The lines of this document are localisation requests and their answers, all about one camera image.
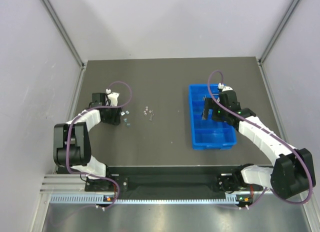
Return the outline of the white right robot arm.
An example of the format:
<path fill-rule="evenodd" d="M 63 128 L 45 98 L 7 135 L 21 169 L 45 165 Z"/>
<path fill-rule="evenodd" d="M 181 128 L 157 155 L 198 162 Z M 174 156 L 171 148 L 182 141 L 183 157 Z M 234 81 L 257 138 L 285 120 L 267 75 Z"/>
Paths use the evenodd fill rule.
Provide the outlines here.
<path fill-rule="evenodd" d="M 217 99 L 206 97 L 202 118 L 232 126 L 270 160 L 271 167 L 253 164 L 239 166 L 233 174 L 241 187 L 255 184 L 270 188 L 283 200 L 315 187 L 311 152 L 288 144 L 265 126 L 252 110 L 241 108 L 234 90 L 221 90 Z"/>

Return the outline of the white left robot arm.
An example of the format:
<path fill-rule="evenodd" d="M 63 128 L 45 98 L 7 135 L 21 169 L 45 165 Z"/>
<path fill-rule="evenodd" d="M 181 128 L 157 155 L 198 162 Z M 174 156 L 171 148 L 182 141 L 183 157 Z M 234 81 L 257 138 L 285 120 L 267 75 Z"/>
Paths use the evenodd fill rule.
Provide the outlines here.
<path fill-rule="evenodd" d="M 119 93 L 93 93 L 92 101 L 72 123 L 56 124 L 53 129 L 53 160 L 58 167 L 67 166 L 87 174 L 93 180 L 108 176 L 108 167 L 92 155 L 89 131 L 99 123 L 117 126 L 122 108 L 117 107 Z"/>

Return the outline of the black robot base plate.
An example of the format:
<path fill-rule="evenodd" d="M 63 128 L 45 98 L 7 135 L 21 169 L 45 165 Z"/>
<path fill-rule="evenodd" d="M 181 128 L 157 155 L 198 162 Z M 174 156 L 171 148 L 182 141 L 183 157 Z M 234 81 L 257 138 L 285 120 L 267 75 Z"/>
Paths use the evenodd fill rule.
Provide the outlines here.
<path fill-rule="evenodd" d="M 226 176 L 214 174 L 117 174 L 112 175 L 113 179 L 122 192 L 133 191 L 139 187 L 147 188 L 208 188 L 212 192 L 236 191 L 260 192 L 263 187 L 260 185 L 236 185 L 231 175 Z"/>

